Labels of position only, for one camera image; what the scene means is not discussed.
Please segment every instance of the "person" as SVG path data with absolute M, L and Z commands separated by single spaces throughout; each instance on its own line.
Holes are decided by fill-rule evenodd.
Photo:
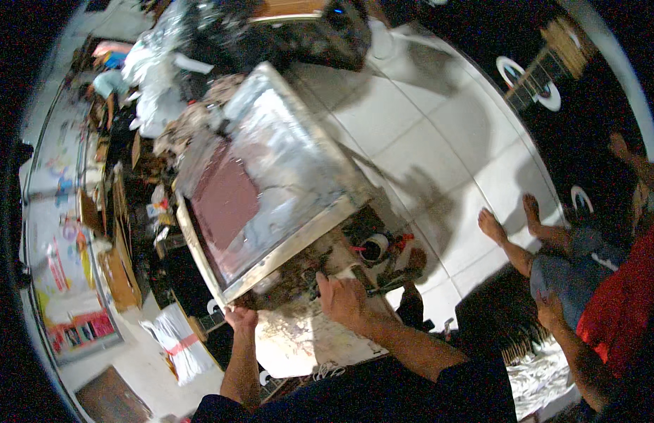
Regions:
M 634 166 L 654 192 L 654 164 L 626 153 L 620 135 L 611 150 Z M 614 398 L 617 380 L 634 370 L 654 311 L 654 216 L 629 256 L 602 241 L 593 229 L 541 224 L 536 199 L 522 197 L 529 232 L 564 255 L 533 255 L 513 244 L 494 215 L 482 209 L 478 225 L 529 277 L 539 320 L 560 344 L 581 395 L 595 411 Z
M 318 274 L 322 311 L 390 356 L 352 366 L 276 401 L 259 405 L 255 311 L 225 308 L 233 353 L 221 394 L 206 395 L 191 421 L 514 422 L 503 361 L 469 358 L 398 319 L 375 313 L 358 280 Z
M 94 93 L 96 93 L 106 100 L 108 106 L 106 129 L 110 131 L 114 114 L 121 100 L 120 97 L 125 96 L 129 88 L 129 84 L 122 78 L 122 73 L 119 70 L 112 69 L 97 75 L 92 83 L 82 84 L 78 95 L 84 97 L 87 101 L 91 101 Z

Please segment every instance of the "white plastic bag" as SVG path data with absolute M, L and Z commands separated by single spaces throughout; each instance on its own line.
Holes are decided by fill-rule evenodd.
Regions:
M 162 309 L 154 322 L 139 324 L 167 351 L 177 371 L 177 384 L 186 385 L 198 374 L 214 367 L 207 348 L 197 339 L 176 302 Z

